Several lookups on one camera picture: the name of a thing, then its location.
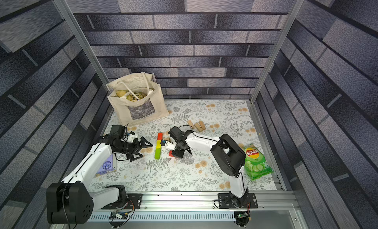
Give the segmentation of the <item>green wooden block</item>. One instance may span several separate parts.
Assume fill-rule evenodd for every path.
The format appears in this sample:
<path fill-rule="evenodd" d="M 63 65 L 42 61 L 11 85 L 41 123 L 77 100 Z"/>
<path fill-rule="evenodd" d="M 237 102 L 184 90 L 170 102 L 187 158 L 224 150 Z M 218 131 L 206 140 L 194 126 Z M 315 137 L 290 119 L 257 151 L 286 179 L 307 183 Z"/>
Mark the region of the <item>green wooden block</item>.
<path fill-rule="evenodd" d="M 155 160 L 159 160 L 160 156 L 161 156 L 161 149 L 160 148 L 156 148 L 156 150 L 155 150 Z"/>

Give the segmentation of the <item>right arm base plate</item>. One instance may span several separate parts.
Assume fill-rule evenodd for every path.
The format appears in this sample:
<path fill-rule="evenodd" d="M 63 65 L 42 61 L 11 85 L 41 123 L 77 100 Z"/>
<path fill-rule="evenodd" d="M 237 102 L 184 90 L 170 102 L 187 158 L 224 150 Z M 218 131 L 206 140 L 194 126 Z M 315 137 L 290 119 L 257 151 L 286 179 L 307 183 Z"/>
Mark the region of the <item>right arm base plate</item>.
<path fill-rule="evenodd" d="M 256 209 L 258 208 L 258 202 L 254 193 L 245 193 L 241 198 L 238 198 L 228 193 L 218 193 L 218 208 L 220 209 Z"/>

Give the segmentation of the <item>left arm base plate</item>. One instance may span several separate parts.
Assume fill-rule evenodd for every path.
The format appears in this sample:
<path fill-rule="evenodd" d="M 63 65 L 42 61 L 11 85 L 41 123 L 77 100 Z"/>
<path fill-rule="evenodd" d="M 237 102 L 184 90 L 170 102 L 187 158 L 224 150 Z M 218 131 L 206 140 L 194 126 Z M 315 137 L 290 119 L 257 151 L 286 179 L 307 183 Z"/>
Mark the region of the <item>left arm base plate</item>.
<path fill-rule="evenodd" d="M 119 198 L 114 202 L 110 203 L 101 209 L 103 210 L 132 210 L 140 209 L 142 203 L 143 194 L 130 194 L 119 196 Z"/>

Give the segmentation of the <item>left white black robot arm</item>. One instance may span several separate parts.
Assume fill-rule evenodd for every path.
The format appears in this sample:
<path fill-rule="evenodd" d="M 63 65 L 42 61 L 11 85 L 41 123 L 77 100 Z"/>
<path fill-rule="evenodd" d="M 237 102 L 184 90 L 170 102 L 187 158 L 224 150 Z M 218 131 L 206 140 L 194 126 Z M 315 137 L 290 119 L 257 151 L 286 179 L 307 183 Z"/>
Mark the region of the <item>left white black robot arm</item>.
<path fill-rule="evenodd" d="M 119 153 L 133 162 L 143 158 L 141 149 L 153 146 L 145 137 L 128 133 L 126 126 L 114 125 L 112 130 L 112 133 L 95 141 L 89 153 L 68 176 L 47 188 L 49 224 L 83 224 L 99 209 L 108 206 L 123 209 L 133 203 L 122 185 L 107 186 L 97 193 L 89 192 L 92 179 L 109 157 Z"/>

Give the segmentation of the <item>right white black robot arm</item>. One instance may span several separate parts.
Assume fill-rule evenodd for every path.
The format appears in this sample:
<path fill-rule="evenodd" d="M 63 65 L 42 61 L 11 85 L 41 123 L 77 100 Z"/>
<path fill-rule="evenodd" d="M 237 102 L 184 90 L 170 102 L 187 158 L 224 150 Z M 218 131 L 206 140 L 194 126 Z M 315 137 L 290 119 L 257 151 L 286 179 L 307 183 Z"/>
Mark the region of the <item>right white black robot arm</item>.
<path fill-rule="evenodd" d="M 182 159 L 185 152 L 192 154 L 193 149 L 211 153 L 220 169 L 229 176 L 229 200 L 232 205 L 242 208 L 248 204 L 249 190 L 244 186 L 242 174 L 246 153 L 231 136 L 223 134 L 221 137 L 210 137 L 193 130 L 184 132 L 177 126 L 172 127 L 168 134 L 173 141 L 168 141 L 164 146 L 170 156 Z"/>

